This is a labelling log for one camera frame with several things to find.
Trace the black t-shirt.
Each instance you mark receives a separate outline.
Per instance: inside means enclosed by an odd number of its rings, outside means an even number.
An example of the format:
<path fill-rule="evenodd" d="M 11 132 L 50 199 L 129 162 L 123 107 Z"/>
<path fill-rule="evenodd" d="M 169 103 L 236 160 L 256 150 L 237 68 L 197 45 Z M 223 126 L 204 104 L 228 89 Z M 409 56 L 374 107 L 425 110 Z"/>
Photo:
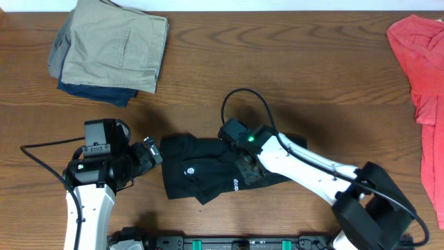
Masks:
<path fill-rule="evenodd" d="M 162 177 L 169 199 L 194 197 L 205 205 L 221 193 L 265 188 L 289 181 L 279 174 L 268 174 L 247 185 L 235 165 L 235 155 L 217 138 L 197 138 L 175 134 L 160 140 Z"/>

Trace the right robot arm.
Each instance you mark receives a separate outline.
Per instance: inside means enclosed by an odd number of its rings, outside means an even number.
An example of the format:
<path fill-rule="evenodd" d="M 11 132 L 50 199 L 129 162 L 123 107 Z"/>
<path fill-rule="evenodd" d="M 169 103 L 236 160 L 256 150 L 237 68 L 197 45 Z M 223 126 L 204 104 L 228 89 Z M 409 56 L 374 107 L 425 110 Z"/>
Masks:
<path fill-rule="evenodd" d="M 269 126 L 243 124 L 220 130 L 237 155 L 236 165 L 248 184 L 277 174 L 299 183 L 330 204 L 341 230 L 327 249 L 415 249 L 406 234 L 416 211 L 388 173 L 324 158 Z"/>

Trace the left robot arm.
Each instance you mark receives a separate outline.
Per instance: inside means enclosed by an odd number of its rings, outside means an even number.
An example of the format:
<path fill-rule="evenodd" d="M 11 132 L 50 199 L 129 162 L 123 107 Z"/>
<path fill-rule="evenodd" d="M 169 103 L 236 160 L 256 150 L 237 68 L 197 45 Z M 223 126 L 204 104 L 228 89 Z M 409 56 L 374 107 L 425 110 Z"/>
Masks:
<path fill-rule="evenodd" d="M 130 188 L 135 179 L 162 163 L 155 141 L 126 145 L 116 154 L 73 159 L 64 170 L 72 193 L 67 193 L 65 249 L 149 249 L 149 238 L 135 227 L 115 236 L 108 226 L 117 192 Z"/>

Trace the folded navy blue garment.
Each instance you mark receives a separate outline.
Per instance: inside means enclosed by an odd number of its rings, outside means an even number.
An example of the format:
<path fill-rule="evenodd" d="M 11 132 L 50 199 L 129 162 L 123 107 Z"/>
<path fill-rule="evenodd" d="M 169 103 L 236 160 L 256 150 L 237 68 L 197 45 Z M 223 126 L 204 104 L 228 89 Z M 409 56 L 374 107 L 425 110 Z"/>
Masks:
<path fill-rule="evenodd" d="M 100 87 L 91 85 L 74 85 L 58 81 L 58 89 L 76 97 L 102 101 L 118 107 L 126 107 L 131 98 L 137 96 L 138 91 L 120 87 Z"/>

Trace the folded khaki pants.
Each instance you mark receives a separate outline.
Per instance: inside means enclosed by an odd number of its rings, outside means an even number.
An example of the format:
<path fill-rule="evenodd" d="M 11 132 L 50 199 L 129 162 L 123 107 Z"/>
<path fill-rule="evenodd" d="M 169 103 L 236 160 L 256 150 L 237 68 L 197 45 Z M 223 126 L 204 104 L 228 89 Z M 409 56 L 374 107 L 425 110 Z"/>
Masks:
<path fill-rule="evenodd" d="M 168 29 L 165 17 L 111 1 L 78 1 L 61 80 L 154 93 Z"/>

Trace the folded grey garment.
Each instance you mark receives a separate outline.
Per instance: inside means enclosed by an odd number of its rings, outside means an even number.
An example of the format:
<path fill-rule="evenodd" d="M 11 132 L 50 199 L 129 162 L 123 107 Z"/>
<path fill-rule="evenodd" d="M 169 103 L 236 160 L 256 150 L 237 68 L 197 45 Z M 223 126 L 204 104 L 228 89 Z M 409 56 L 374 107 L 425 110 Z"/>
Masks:
<path fill-rule="evenodd" d="M 62 71 L 62 62 L 71 44 L 70 28 L 73 16 L 74 10 L 69 13 L 65 23 L 59 29 L 50 50 L 47 66 L 49 74 L 53 78 L 59 78 L 60 72 Z"/>

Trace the red t-shirt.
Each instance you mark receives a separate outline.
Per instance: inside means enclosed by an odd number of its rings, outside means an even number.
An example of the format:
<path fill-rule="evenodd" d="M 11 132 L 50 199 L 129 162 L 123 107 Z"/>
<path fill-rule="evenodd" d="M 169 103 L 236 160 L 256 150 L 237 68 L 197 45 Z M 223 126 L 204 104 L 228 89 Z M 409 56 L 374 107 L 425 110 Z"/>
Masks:
<path fill-rule="evenodd" d="M 387 32 L 421 125 L 421 180 L 443 228 L 443 22 L 410 15 Z"/>

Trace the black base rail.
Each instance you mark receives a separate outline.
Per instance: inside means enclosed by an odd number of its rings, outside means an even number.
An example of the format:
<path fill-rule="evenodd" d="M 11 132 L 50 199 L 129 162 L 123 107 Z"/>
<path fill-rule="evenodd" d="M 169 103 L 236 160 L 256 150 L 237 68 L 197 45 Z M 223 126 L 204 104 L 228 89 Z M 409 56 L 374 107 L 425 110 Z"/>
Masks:
<path fill-rule="evenodd" d="M 125 227 L 107 238 L 107 250 L 324 250 L 330 238 L 300 237 L 183 237 L 154 236 L 135 227 Z"/>

